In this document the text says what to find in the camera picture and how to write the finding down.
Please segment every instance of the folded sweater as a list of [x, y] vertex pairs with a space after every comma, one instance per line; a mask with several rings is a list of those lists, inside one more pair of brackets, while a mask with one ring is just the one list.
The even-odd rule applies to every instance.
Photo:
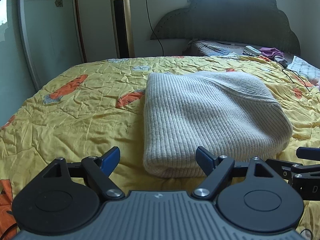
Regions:
[[198, 146], [237, 161], [266, 160], [292, 136], [281, 105], [247, 73], [151, 73], [145, 100], [143, 164], [163, 178], [203, 176]]

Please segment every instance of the headboard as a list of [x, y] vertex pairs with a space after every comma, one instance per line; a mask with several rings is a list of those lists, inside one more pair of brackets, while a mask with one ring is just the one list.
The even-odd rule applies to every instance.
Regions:
[[159, 39], [234, 41], [300, 55], [299, 40], [276, 0], [192, 0], [188, 8], [166, 14], [154, 31]]

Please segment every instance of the tower fan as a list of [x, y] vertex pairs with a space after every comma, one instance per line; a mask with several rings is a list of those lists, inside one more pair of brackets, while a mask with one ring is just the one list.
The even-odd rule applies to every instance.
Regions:
[[130, 0], [111, 0], [113, 30], [118, 58], [134, 58]]

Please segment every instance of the silver screw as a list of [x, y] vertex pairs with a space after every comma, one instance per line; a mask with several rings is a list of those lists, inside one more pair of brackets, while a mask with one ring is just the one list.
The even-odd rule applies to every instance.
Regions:
[[195, 194], [198, 197], [206, 197], [210, 194], [210, 191], [206, 188], [197, 188], [193, 191], [193, 194]]
[[108, 197], [120, 197], [122, 195], [122, 191], [119, 189], [109, 189], [107, 191]]

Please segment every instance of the white remote control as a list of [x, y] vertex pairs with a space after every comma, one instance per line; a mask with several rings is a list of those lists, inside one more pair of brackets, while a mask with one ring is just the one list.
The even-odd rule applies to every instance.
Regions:
[[254, 54], [257, 54], [257, 55], [262, 55], [261, 51], [255, 49], [254, 47], [251, 47], [251, 46], [245, 46], [247, 51], [251, 52], [251, 53], [254, 53]]

